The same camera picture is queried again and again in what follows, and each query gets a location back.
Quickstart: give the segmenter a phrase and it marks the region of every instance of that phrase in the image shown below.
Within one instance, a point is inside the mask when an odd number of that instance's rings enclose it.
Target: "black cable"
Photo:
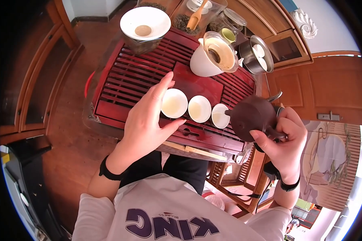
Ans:
[[[264,196],[264,194],[265,194],[265,191],[266,191],[266,190],[267,190],[267,188],[270,186],[271,182],[272,182],[272,181],[271,181],[271,180],[269,180],[269,183],[268,183],[267,187],[264,189],[263,194],[261,195],[261,197],[260,197],[259,201],[257,202],[257,205],[256,205],[256,210],[255,210],[255,214],[257,213],[257,207],[259,206],[260,200],[263,198],[263,196]]]

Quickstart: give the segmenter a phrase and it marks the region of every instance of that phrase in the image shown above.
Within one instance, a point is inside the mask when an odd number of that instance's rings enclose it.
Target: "person's left hand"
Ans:
[[[158,125],[162,99],[166,90],[173,87],[172,79],[173,72],[166,74],[149,89],[127,116],[124,137],[119,144],[124,146],[125,151],[131,152],[134,161],[154,151],[186,122],[185,119],[177,119],[163,128]]]

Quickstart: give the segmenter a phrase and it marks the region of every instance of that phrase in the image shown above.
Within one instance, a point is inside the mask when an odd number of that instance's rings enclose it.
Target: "green cup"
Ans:
[[[236,41],[235,34],[229,29],[223,28],[220,30],[219,34],[223,36],[223,38],[225,38],[230,44]]]

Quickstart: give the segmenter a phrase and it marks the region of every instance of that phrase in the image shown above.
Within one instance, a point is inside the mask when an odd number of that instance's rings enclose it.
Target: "wooden cabinet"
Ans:
[[[311,60],[306,46],[295,29],[288,29],[268,37],[264,42],[271,52],[275,70],[282,66]]]
[[[362,125],[362,58],[332,56],[267,74],[271,96],[292,107],[305,120],[317,114],[340,115],[340,123]]]
[[[24,29],[14,48],[3,80],[1,136],[48,125],[63,76],[80,47],[60,3],[49,1]]]
[[[275,70],[314,62],[304,36],[278,0],[232,0],[228,8],[247,21],[246,36],[265,41]]]

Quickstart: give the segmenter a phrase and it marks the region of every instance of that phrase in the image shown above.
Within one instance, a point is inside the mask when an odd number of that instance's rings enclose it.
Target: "rattan chair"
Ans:
[[[226,188],[244,186],[245,188],[251,190],[252,194],[262,195],[263,191],[265,190],[265,188],[267,187],[268,182],[269,182],[268,177],[263,172],[263,167],[264,167],[265,163],[270,161],[270,158],[267,155],[265,155],[263,163],[261,165],[259,176],[256,181],[256,185],[253,186],[253,185],[247,183],[248,176],[249,176],[248,170],[251,170],[251,167],[252,167],[254,159],[255,159],[256,151],[257,150],[253,147],[251,156],[249,157],[248,161],[246,161],[244,164],[242,164],[236,180],[224,180],[223,181],[224,171],[227,168],[228,163],[217,162],[217,161],[213,162],[211,171],[209,174],[209,178],[207,177],[207,181],[210,184],[212,184],[215,188],[217,188],[219,191],[221,191],[222,193],[224,193],[226,196],[228,196],[229,198],[231,198],[233,201],[235,201],[237,203],[239,208],[242,210],[241,212],[239,212],[237,214],[237,216],[239,216],[239,217],[241,217],[242,215],[245,215],[249,212],[253,213],[256,210],[256,206],[257,206],[257,203],[259,202],[260,198],[248,197],[247,199],[242,199],[241,196],[232,194]],[[272,203],[272,201],[273,201],[272,196],[273,196],[274,190],[275,189],[270,190],[268,198],[259,204],[258,209],[263,208]]]

